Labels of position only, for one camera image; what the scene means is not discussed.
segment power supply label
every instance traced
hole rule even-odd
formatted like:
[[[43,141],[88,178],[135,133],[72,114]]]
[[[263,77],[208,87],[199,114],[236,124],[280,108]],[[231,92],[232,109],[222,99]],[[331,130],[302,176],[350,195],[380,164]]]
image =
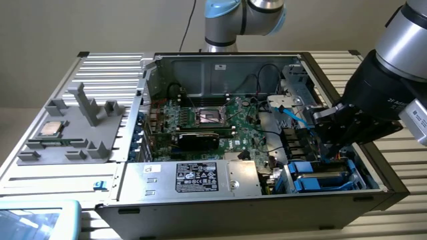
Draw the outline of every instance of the power supply label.
[[[218,191],[216,162],[178,163],[175,190],[179,193]]]

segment green circuit board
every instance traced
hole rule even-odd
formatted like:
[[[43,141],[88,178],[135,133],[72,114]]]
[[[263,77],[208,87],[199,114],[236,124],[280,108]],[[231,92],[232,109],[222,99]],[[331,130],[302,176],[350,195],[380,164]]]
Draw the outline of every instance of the green circuit board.
[[[260,150],[266,150],[266,147],[260,144],[260,150],[256,149],[256,144],[264,134],[254,128],[260,129],[262,127],[255,124],[250,125],[247,121],[250,109],[250,116],[255,118],[255,107],[251,108],[247,104],[244,106],[243,102],[248,103],[250,99],[239,96],[223,108],[220,106],[203,107],[203,111],[220,112],[220,123],[210,121],[200,123],[206,121],[196,116],[200,107],[182,107],[175,100],[168,100],[164,104],[155,106],[151,111],[151,119],[155,119],[155,123],[151,125],[154,162],[238,159],[238,154],[247,150],[259,172],[270,172],[270,168],[264,167],[268,154],[260,152]],[[186,133],[183,130],[186,128],[192,131],[199,130],[198,133],[216,133],[226,136],[219,139],[218,149],[182,151],[176,144],[176,138]]]

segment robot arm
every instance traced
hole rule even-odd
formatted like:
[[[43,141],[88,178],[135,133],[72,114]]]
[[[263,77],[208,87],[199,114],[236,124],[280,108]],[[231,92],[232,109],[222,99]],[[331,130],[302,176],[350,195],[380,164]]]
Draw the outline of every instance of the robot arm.
[[[284,0],[207,0],[204,52],[236,52],[238,35],[268,35],[286,20]]]
[[[330,109],[308,110],[328,155],[399,131],[427,145],[427,0],[408,0]]]

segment warning label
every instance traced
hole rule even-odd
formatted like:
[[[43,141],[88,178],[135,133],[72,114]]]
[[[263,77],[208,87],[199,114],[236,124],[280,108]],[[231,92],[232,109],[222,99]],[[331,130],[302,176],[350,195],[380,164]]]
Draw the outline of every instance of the warning label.
[[[178,163],[175,190],[179,193],[218,191],[219,175],[216,163]]]

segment white sticker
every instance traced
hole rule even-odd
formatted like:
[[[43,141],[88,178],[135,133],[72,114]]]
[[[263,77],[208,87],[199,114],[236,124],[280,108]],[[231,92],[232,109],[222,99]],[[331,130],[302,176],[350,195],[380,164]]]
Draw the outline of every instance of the white sticker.
[[[146,165],[144,166],[144,173],[160,173],[162,165]]]
[[[215,64],[215,70],[226,70],[227,65],[226,64]]]

